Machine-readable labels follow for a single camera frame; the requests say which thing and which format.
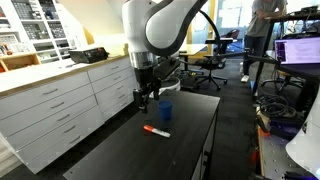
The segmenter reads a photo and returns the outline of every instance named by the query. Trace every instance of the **floor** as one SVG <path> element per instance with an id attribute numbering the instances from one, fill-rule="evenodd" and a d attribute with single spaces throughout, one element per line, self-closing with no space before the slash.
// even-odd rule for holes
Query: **floor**
<path id="1" fill-rule="evenodd" d="M 221 98 L 212 166 L 207 177 L 210 180 L 250 179 L 251 174 L 255 171 L 255 164 L 250 161 L 254 149 L 252 137 L 255 132 L 255 108 L 249 83 L 240 82 L 239 64 L 239 59 L 227 60 L 227 65 L 223 70 L 215 71 L 216 75 L 228 77 L 226 85 L 219 80 L 217 81 L 221 85 L 220 91 L 216 91 L 213 83 L 207 82 L 201 84 L 200 88 L 194 91 Z M 26 166 L 20 165 L 1 179 L 64 179 L 62 176 L 64 172 L 117 130 L 137 111 L 136 107 L 130 105 L 37 175 L 32 174 Z"/>

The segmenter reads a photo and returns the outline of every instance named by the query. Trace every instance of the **person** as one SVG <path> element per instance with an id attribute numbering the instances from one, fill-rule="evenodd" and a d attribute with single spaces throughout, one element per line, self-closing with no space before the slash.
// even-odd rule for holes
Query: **person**
<path id="1" fill-rule="evenodd" d="M 254 0 L 252 4 L 252 18 L 244 38 L 245 48 L 250 49 L 250 54 L 262 56 L 264 44 L 269 30 L 270 17 L 278 17 L 286 14 L 286 0 Z M 241 82 L 248 82 L 249 67 L 253 61 L 243 62 L 243 77 Z"/>

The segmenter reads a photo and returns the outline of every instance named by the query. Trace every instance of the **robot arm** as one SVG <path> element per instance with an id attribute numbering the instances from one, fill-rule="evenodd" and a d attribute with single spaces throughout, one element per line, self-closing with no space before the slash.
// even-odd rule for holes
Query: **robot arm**
<path id="1" fill-rule="evenodd" d="M 149 94 L 158 99 L 161 81 L 180 64 L 170 57 L 178 52 L 193 17 L 207 0 L 128 0 L 122 8 L 131 65 L 140 89 L 134 99 L 147 112 Z M 156 56 L 166 59 L 159 63 Z"/>

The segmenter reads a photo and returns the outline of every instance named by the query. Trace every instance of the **cabinet drawer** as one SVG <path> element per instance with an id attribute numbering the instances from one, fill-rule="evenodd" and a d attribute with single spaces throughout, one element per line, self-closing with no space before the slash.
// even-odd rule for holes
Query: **cabinet drawer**
<path id="1" fill-rule="evenodd" d="M 56 129 L 57 127 L 65 124 L 78 115 L 86 112 L 97 105 L 94 96 L 90 96 L 73 106 L 70 106 L 38 123 L 19 131 L 7 138 L 7 141 L 14 150 L 20 150 L 27 144 L 35 141 L 36 139 L 44 136 L 48 132 Z"/>
<path id="2" fill-rule="evenodd" d="M 81 125 L 74 133 L 70 136 L 66 137 L 59 143 L 52 146 L 46 152 L 37 156 L 31 162 L 25 163 L 26 166 L 33 172 L 37 173 L 55 159 L 64 154 L 71 147 L 76 145 L 78 142 L 87 137 L 90 133 L 95 131 L 98 127 L 103 124 L 103 119 L 101 117 L 101 113 L 98 107 L 94 107 L 85 113 L 88 120 Z"/>
<path id="3" fill-rule="evenodd" d="M 0 120 L 89 83 L 84 72 L 0 99 Z"/>
<path id="4" fill-rule="evenodd" d="M 127 78 L 126 80 L 121 81 L 120 83 L 117 83 L 114 86 L 96 94 L 98 105 L 101 111 L 106 111 L 123 98 L 126 98 L 126 96 L 132 95 L 133 89 L 135 88 L 135 82 L 133 80 L 135 79 L 133 76 L 131 76 L 130 78 Z"/>
<path id="5" fill-rule="evenodd" d="M 56 97 L 33 108 L 1 120 L 0 132 L 3 136 L 8 137 L 13 133 L 16 133 L 48 116 L 51 116 L 54 113 L 57 113 L 91 95 L 93 95 L 92 87 L 90 84 L 88 84 L 67 94 Z"/>
<path id="6" fill-rule="evenodd" d="M 116 103 L 114 106 L 103 112 L 103 118 L 105 120 L 110 119 L 112 116 L 117 114 L 119 111 L 121 111 L 123 108 L 128 106 L 131 102 L 133 102 L 133 95 L 129 95 L 122 99 L 120 102 Z"/>
<path id="7" fill-rule="evenodd" d="M 102 78 L 92 83 L 93 91 L 95 93 L 98 93 L 120 81 L 123 81 L 124 79 L 132 76 L 133 74 L 134 74 L 133 69 L 127 68 L 117 73 L 114 73 L 111 76 Z"/>
<path id="8" fill-rule="evenodd" d="M 80 116 L 55 129 L 54 131 L 51 131 L 45 136 L 22 148 L 17 152 L 17 154 L 21 157 L 21 159 L 24 160 L 24 162 L 30 162 L 36 156 L 48 150 L 50 147 L 57 144 L 67 136 L 76 132 L 77 129 L 79 129 L 85 121 L 91 120 L 90 115 L 90 113 L 81 114 Z"/>
<path id="9" fill-rule="evenodd" d="M 131 67 L 130 60 L 128 57 L 125 57 L 121 60 L 117 60 L 104 66 L 91 69 L 88 71 L 88 74 L 91 82 L 94 82 L 128 67 Z"/>

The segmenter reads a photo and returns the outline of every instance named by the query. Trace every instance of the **white countertop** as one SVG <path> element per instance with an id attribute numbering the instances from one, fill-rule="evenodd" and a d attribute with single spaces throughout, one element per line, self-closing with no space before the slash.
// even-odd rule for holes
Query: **white countertop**
<path id="1" fill-rule="evenodd" d="M 0 73 L 0 92 L 54 77 L 90 64 L 76 64 L 71 59 L 29 66 Z"/>

